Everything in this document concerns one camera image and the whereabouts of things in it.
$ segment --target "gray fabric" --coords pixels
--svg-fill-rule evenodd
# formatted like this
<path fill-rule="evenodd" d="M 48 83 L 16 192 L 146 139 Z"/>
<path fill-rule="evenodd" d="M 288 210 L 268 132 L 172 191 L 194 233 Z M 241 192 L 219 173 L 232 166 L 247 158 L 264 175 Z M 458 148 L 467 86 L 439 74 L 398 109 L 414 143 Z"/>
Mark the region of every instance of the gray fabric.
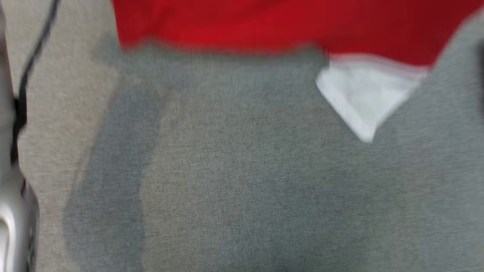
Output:
<path fill-rule="evenodd" d="M 2 2 L 15 79 L 49 1 Z M 368 145 L 315 50 L 122 53 L 108 1 L 64 1 L 19 146 L 39 271 L 483 271 L 483 37 L 476 16 Z"/>

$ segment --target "black cable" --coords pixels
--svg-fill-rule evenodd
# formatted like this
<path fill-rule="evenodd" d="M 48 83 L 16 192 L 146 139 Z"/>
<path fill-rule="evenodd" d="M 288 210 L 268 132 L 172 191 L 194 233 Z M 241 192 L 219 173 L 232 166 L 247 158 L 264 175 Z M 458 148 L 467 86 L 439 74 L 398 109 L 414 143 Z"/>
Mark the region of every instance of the black cable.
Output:
<path fill-rule="evenodd" d="M 10 150 L 10 160 L 12 163 L 18 160 L 18 150 L 17 150 L 17 139 L 20 130 L 24 127 L 27 123 L 27 84 L 29 82 L 29 75 L 32 71 L 33 65 L 40 55 L 42 51 L 42 47 L 44 46 L 44 42 L 47 40 L 50 34 L 50 27 L 52 26 L 56 14 L 57 14 L 57 7 L 59 6 L 61 0 L 52 0 L 50 5 L 50 11 L 47 16 L 47 21 L 45 22 L 44 29 L 37 41 L 37 45 L 35 46 L 34 51 L 32 52 L 29 60 L 27 62 L 27 66 L 25 66 L 24 71 L 22 73 L 22 78 L 20 80 L 20 87 L 18 89 L 18 99 L 15 100 L 15 109 L 16 109 L 16 120 L 14 123 L 14 142 L 13 146 Z"/>

